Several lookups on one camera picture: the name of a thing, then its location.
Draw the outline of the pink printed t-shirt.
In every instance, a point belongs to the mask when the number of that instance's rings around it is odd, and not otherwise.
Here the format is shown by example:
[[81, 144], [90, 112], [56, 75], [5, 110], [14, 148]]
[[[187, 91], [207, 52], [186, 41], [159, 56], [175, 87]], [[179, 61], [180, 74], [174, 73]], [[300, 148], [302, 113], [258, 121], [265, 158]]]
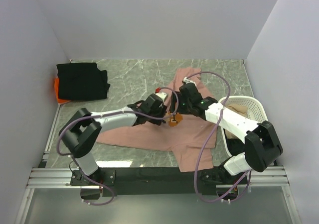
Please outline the pink printed t-shirt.
[[133, 127], [120, 127], [100, 133], [97, 142], [129, 148], [171, 151], [181, 172], [193, 172], [197, 160], [199, 170], [213, 168], [211, 150], [216, 134], [210, 136], [212, 123], [192, 115], [179, 115], [178, 124], [166, 121], [158, 126], [150, 122]]

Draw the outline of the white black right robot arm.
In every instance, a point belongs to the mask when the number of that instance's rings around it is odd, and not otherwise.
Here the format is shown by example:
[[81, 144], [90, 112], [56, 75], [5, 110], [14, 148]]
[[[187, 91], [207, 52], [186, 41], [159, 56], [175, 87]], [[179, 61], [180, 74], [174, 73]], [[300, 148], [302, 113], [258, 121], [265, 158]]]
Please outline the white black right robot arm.
[[206, 177], [215, 184], [229, 184], [236, 175], [254, 170], [263, 172], [282, 153], [283, 148], [274, 126], [269, 121], [257, 122], [226, 108], [212, 97], [203, 98], [195, 83], [184, 82], [179, 88], [188, 114], [214, 123], [239, 138], [242, 153], [231, 156], [212, 169]]

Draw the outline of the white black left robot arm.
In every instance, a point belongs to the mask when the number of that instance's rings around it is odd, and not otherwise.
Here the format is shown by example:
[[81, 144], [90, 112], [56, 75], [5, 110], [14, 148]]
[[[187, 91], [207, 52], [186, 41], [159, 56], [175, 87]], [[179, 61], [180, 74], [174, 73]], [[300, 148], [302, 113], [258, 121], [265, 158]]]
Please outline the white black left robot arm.
[[158, 92], [151, 94], [126, 107], [110, 112], [89, 112], [80, 109], [60, 130], [59, 142], [68, 148], [69, 154], [82, 170], [82, 179], [88, 185], [102, 182], [102, 171], [97, 165], [91, 149], [101, 132], [120, 127], [129, 127], [150, 122], [161, 124], [166, 111], [164, 101], [168, 94]]

